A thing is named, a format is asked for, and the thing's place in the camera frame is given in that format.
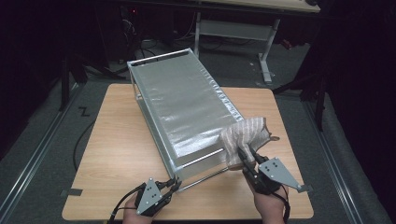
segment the black strap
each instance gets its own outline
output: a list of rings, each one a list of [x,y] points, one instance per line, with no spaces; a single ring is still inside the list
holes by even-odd
[[[285,214],[283,215],[283,221],[285,223],[288,223],[289,216],[290,216],[290,204],[289,204],[289,202],[286,199],[284,199],[282,196],[280,196],[279,194],[277,194],[275,192],[273,192],[272,194],[274,196],[276,196],[278,199],[280,199],[280,201],[282,201],[283,204],[285,204]]]

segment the silver box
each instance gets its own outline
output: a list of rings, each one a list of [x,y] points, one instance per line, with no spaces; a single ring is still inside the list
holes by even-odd
[[[169,176],[189,179],[192,186],[225,171],[219,132],[243,117],[191,49],[131,61],[128,67]]]

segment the cloth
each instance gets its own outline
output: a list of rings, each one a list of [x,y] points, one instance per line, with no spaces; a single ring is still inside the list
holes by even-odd
[[[268,132],[266,118],[243,119],[224,128],[219,135],[219,140],[227,153],[226,163],[230,170],[243,168],[243,163],[238,156],[238,148],[247,154],[247,161],[255,163],[249,146],[257,151],[269,141],[278,139],[278,137],[271,137],[271,133]]]

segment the desk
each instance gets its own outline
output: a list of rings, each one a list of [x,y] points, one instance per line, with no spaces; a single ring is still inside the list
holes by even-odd
[[[267,117],[267,126],[280,140],[259,150],[278,156],[303,184],[274,95],[266,89],[223,88],[245,118]],[[63,210],[67,220],[107,220],[122,196],[149,177],[169,179],[149,127],[134,99],[132,85],[110,85],[85,149]],[[310,218],[313,209],[306,192],[290,189],[291,218]],[[116,219],[122,218],[122,211]],[[242,172],[225,172],[174,194],[156,220],[258,219],[253,197]]]
[[[231,4],[245,7],[268,7],[271,9],[300,12],[320,12],[318,6],[309,6],[305,0],[201,0],[208,3]]]

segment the hand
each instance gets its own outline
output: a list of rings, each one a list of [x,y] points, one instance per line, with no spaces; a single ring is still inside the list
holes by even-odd
[[[283,221],[283,211],[285,208],[285,204],[278,199],[276,196],[270,194],[260,194],[254,190],[254,188],[250,185],[247,180],[247,184],[250,187],[251,192],[254,196],[254,205],[256,206],[257,211],[259,211],[262,216],[263,224],[284,224]],[[276,193],[287,199],[287,194],[289,193],[289,188],[287,186],[283,186],[276,191]]]
[[[131,198],[125,203],[127,209],[123,210],[123,221],[122,224],[150,224],[153,217],[139,216],[136,213],[134,202],[136,201],[137,193],[131,196]]]

